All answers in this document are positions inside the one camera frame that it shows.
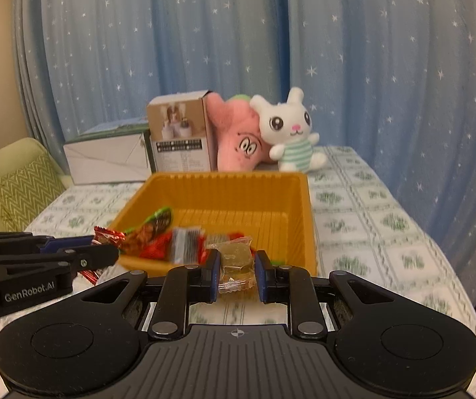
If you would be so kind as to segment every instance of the ribbed gray surface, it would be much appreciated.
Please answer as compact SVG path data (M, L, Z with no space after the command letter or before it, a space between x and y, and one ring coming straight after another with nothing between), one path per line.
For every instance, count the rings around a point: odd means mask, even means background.
M10 399L23 399L18 393ZM335 366L322 345L290 339L281 325L194 325L152 345L124 379L90 399L379 399ZM461 394L450 399L466 398Z

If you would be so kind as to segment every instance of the plush toy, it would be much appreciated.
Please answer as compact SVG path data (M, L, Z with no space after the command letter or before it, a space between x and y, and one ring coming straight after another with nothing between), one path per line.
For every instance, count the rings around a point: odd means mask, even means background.
M260 95L250 100L250 106L260 116L262 139L273 144L269 157L278 161L280 171L313 171L327 163L327 156L314 152L319 134L311 133L310 114L303 106L303 91L289 90L287 103L272 105Z
M207 96L207 112L216 127L219 171L252 171L269 160L268 145L260 137L258 114L241 94L226 102L217 93Z

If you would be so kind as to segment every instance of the brown box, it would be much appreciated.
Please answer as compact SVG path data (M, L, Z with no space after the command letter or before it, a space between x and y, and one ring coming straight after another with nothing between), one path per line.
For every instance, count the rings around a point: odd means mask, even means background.
M207 94L208 90L161 95L147 105L157 171L217 169L217 144L207 114Z

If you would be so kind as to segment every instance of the plush toy eyebrow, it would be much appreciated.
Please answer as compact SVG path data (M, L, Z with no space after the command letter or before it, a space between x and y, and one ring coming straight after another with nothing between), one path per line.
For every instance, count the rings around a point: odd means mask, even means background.
M250 133L250 132L238 132L238 135L242 136L242 135L249 135L250 137L253 137L254 139L256 139L256 141L258 141L258 144L260 144L260 148L263 148L263 145L262 145L262 140L257 137L254 133Z

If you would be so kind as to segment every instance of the white bunny plush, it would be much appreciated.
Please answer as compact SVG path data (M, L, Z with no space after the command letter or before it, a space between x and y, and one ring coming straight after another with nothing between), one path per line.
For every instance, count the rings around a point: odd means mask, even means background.
M327 163L327 156L314 152L319 134L311 133L310 114L303 106L304 93L299 87L289 90L288 101L272 105L260 95L254 95L249 105L260 116L263 140L273 145L269 157L278 161L279 171L308 172Z

